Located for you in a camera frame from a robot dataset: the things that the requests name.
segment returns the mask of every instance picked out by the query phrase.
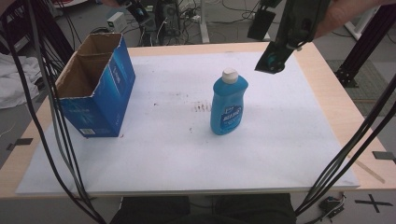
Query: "white cloth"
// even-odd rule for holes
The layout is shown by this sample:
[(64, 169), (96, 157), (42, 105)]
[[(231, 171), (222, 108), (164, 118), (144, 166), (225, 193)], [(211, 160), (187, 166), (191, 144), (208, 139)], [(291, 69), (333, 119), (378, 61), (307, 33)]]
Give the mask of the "white cloth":
[[(34, 83), (41, 77), (37, 58), (19, 58), (30, 95), (34, 98), (39, 94), (38, 88)], [(25, 102), (26, 97), (14, 60), (11, 56), (0, 54), (0, 109), (21, 105)]]

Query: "cardboard box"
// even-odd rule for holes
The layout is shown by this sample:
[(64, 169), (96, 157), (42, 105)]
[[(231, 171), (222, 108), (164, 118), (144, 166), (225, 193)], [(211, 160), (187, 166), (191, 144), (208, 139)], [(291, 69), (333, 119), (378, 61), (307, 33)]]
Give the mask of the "cardboard box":
[(56, 81), (64, 116), (85, 137), (117, 137), (134, 85), (122, 34), (89, 35)]

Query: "cable bundle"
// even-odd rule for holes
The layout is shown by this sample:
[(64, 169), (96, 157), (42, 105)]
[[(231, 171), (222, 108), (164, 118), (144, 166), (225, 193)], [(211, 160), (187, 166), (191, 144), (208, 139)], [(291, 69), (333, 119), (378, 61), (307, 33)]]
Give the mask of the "cable bundle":
[[(72, 146), (69, 132), (67, 130), (67, 126), (66, 126), (65, 119), (64, 119), (64, 113), (62, 111), (62, 107), (61, 107), (59, 97), (58, 97), (58, 92), (56, 90), (56, 86), (55, 86), (56, 76), (53, 73), (53, 70), (51, 69), (51, 64), (49, 63), (50, 62), (49, 52), (46, 51), (46, 48), (45, 48), (44, 36), (46, 36), (45, 34), (46, 34), (46, 31), (48, 31), (47, 29), (49, 29), (49, 27), (43, 28), (43, 26), (46, 26), (46, 25), (53, 26), (54, 24), (56, 25), (56, 23), (48, 21), (45, 25), (40, 24), (37, 26), (37, 21), (41, 22), (41, 20), (43, 18), (48, 18), (48, 15), (50, 15), (48, 11), (44, 10), (44, 8), (41, 8), (44, 11), (39, 11), (39, 13), (37, 13), (36, 7), (42, 6), (42, 4), (44, 4), (42, 1), (35, 1), (35, 4), (32, 4), (31, 1), (29, 1), (29, 0), (23, 0), (23, 1), (18, 1), (17, 3), (19, 4), (19, 6), (22, 6), (22, 8), (24, 9), (24, 12), (25, 12), (24, 15), (28, 15), (28, 17), (25, 17), (24, 19), (27, 21), (30, 19), (30, 21), (32, 22), (31, 26), (28, 25), (29, 23), (25, 23), (25, 25), (28, 27), (28, 30), (30, 31), (30, 39), (34, 40), (34, 46), (35, 46), (35, 50), (37, 53), (37, 59), (38, 59), (39, 65), (40, 65), (40, 70), (42, 72), (42, 77), (43, 77), (44, 83), (46, 85), (46, 88), (49, 91), (50, 112), (51, 112), (51, 116), (52, 116), (52, 120), (53, 120), (53, 128), (55, 131), (58, 148), (59, 148), (60, 153), (64, 159), (65, 164), (67, 165), (67, 167), (70, 171), (70, 174), (74, 178), (76, 187), (78, 189), (79, 200), (78, 200), (78, 197), (75, 196), (63, 182), (62, 178), (60, 177), (60, 175), (58, 173), (57, 167), (52, 159), (52, 155), (51, 155), (50, 148), (49, 148), (47, 140), (46, 140), (46, 136), (44, 135), (44, 131), (40, 125), (40, 122), (38, 121), (38, 118), (35, 114), (35, 110), (33, 108), (31, 96), (30, 96), (30, 93), (27, 88), (27, 82), (25, 79), (25, 75), (24, 75), (22, 67), (21, 67), (21, 62), (18, 58), (17, 52), (16, 52), (13, 44), (12, 44), (12, 34), (10, 33), (10, 29), (7, 24), (7, 16), (4, 16), (4, 17), (2, 17), (2, 24), (6, 30), (5, 36), (6, 36), (6, 40), (8, 43), (8, 47), (11, 51), (12, 57), (15, 61), (18, 72), (20, 74), (21, 84), (24, 88), (24, 92), (25, 92), (25, 96), (26, 96), (26, 100), (27, 100), (27, 107), (28, 107), (29, 112), (32, 116), (32, 120), (35, 123), (35, 126), (37, 127), (37, 130), (39, 132), (43, 147), (44, 147), (44, 149), (46, 151), (46, 155), (49, 159), (50, 167), (52, 168), (56, 179), (58, 180), (58, 182), (60, 183), (61, 187), (66, 192), (66, 194), (69, 196), (69, 198), (81, 210), (83, 210), (88, 216), (90, 216), (93, 220), (95, 220), (98, 223), (106, 223), (105, 220), (93, 208), (91, 199), (84, 188), (81, 174), (78, 169), (78, 161), (76, 159), (76, 155), (75, 155), (75, 152), (74, 152), (74, 149)], [(60, 38), (59, 40), (62, 40), (62, 39), (65, 40), (65, 37), (64, 37), (63, 33), (60, 31), (59, 27), (58, 27), (58, 29), (51, 27), (51, 29), (53, 29), (53, 31), (55, 31), (55, 32), (60, 32), (60, 33), (56, 34), (58, 37), (59, 36), (63, 37), (63, 38)], [(73, 51), (73, 50), (70, 48), (70, 45), (68, 45), (68, 43), (65, 46), (58, 46), (58, 47), (59, 47), (59, 49), (61, 49), (60, 52), (64, 53), (64, 54), (61, 53), (60, 57), (62, 57), (63, 60), (65, 62), (67, 62), (68, 54), (66, 52)]]
[(378, 117), (379, 112), (384, 107), (385, 103), (388, 101), (389, 97), (396, 89), (396, 75), (393, 77), (392, 81), (389, 83), (385, 91), (382, 93), (372, 111), (368, 117), (364, 120), (363, 124), (359, 127), (353, 137), (348, 143), (341, 149), (341, 151), (332, 159), (332, 161), (327, 165), (325, 170), (321, 173), (318, 180), (315, 182), (314, 186), (309, 190), (307, 196), (305, 197), (303, 203), (295, 210), (296, 216), (299, 216), (306, 209), (317, 202), (333, 185), (334, 183), (352, 166), (352, 164), (358, 159), (361, 153), (366, 149), (370, 143), (375, 139), (375, 137), (381, 132), (385, 125), (392, 119), (396, 113), (396, 102), (393, 103), (393, 107), (390, 109), (388, 114), (380, 122), (380, 124), (373, 130), (373, 132), (368, 136), (364, 143), (359, 147), (359, 149), (353, 154), (349, 162), (338, 172), (341, 165), (349, 152), (356, 146), (363, 136), (367, 133), (370, 127), (373, 125), (375, 119)]

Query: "barcode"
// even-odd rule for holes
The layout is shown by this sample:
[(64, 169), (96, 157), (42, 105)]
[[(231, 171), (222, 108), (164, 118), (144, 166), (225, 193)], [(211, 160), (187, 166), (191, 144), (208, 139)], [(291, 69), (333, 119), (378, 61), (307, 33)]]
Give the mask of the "barcode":
[(83, 134), (95, 134), (92, 129), (80, 129)]

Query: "bottle label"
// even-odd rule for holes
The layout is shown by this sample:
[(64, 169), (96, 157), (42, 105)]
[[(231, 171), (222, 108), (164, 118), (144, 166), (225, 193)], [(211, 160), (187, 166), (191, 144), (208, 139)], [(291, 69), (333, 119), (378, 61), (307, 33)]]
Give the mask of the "bottle label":
[(221, 115), (220, 128), (231, 129), (236, 127), (241, 121), (242, 117), (242, 106), (233, 105), (226, 107), (224, 114)]

